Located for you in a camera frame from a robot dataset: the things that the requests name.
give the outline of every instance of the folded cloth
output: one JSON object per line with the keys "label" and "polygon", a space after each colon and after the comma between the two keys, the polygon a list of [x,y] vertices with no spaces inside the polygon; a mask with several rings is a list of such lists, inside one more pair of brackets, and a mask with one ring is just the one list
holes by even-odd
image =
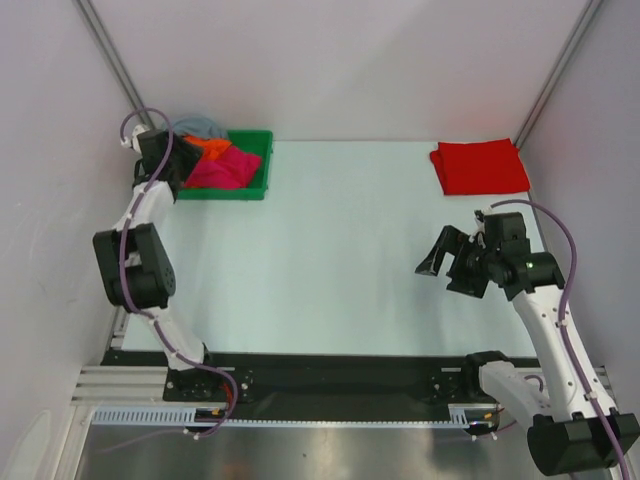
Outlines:
{"label": "folded cloth", "polygon": [[204,115],[191,115],[171,120],[173,132],[176,135],[193,135],[194,137],[209,140],[210,138],[229,138],[227,131],[218,126],[216,122]]}
{"label": "folded cloth", "polygon": [[526,192],[531,188],[511,140],[438,143],[431,161],[445,195]]}
{"label": "folded cloth", "polygon": [[258,171],[262,159],[231,146],[213,162],[199,161],[191,172],[187,188],[247,188]]}
{"label": "folded cloth", "polygon": [[184,139],[187,142],[202,148],[203,153],[200,158],[201,162],[217,160],[217,158],[231,146],[231,142],[223,138],[203,140],[202,138],[194,137],[192,135],[186,135]]}

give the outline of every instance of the red cloth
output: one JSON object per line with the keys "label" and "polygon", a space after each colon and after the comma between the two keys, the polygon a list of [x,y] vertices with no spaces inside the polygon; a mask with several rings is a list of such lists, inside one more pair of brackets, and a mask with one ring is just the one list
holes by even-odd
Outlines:
{"label": "red cloth", "polygon": [[518,149],[511,140],[438,143],[431,161],[445,195],[526,192],[531,188]]}
{"label": "red cloth", "polygon": [[237,147],[226,149],[214,161],[199,161],[185,182],[188,188],[247,188],[262,159]]}

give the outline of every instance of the green tray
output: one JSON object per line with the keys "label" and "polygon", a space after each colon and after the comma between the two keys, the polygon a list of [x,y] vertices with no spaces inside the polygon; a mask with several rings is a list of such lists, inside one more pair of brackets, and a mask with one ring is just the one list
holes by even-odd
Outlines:
{"label": "green tray", "polygon": [[268,130],[229,130],[229,140],[243,152],[260,155],[262,163],[248,188],[184,188],[178,200],[264,200],[269,183],[273,133]]}

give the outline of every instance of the wall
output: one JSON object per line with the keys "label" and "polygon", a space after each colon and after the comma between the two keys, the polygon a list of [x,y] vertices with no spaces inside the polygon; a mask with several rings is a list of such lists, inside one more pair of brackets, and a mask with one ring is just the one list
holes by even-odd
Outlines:
{"label": "wall", "polygon": [[482,140],[524,122],[586,0],[96,0],[145,101],[281,140]]}
{"label": "wall", "polygon": [[[640,415],[640,2],[607,2],[522,156],[535,196],[578,245],[572,308],[592,360],[624,410]],[[551,249],[566,241],[546,222]]]}
{"label": "wall", "polygon": [[106,342],[91,237],[124,209],[132,159],[117,137],[128,106],[70,1],[2,2],[0,37],[1,472],[42,409],[55,443]]}

